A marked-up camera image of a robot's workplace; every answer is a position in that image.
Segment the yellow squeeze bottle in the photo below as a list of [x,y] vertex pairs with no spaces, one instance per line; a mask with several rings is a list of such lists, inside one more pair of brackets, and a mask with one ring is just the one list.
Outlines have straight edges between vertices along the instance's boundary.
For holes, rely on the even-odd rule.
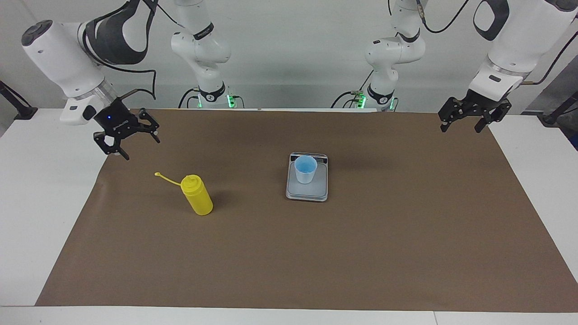
[[209,192],[207,192],[203,180],[199,176],[185,176],[180,183],[164,177],[159,172],[154,173],[154,176],[158,176],[169,183],[180,186],[184,196],[187,198],[196,214],[206,216],[213,210],[213,201],[209,196]]

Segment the tabletop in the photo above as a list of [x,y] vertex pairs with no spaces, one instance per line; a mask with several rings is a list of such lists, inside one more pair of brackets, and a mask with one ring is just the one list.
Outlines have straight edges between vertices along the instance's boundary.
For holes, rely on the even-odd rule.
[[[30,121],[15,121],[0,138],[0,305],[6,306],[0,308],[0,323],[72,324],[78,317],[91,324],[114,319],[139,324],[167,319],[176,324],[578,323],[578,314],[32,307],[106,159],[91,137],[98,125],[62,125],[60,111],[42,109]],[[544,128],[535,117],[508,116],[490,130],[578,279],[578,153],[559,130]]]

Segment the yellow bottle cap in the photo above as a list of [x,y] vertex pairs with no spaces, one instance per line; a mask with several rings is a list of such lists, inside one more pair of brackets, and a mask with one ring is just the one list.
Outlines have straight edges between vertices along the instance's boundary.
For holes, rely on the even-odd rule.
[[195,196],[203,190],[203,180],[197,175],[188,175],[181,181],[181,190],[186,196]]

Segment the cup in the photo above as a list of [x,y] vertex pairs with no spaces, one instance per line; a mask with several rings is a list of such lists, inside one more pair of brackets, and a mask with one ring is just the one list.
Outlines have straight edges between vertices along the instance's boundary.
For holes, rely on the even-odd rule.
[[317,160],[311,156],[300,156],[294,162],[295,176],[301,184],[309,184],[317,170]]

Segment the table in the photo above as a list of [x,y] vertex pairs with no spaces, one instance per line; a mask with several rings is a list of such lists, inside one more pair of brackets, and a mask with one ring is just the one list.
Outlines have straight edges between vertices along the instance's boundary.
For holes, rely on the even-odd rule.
[[[264,309],[33,306],[96,180],[105,156],[95,123],[59,124],[60,110],[16,121],[0,139],[0,323],[576,324],[578,314],[282,311]],[[575,279],[578,279],[578,153],[535,117],[508,116],[490,130]],[[36,216],[42,211],[43,219]]]

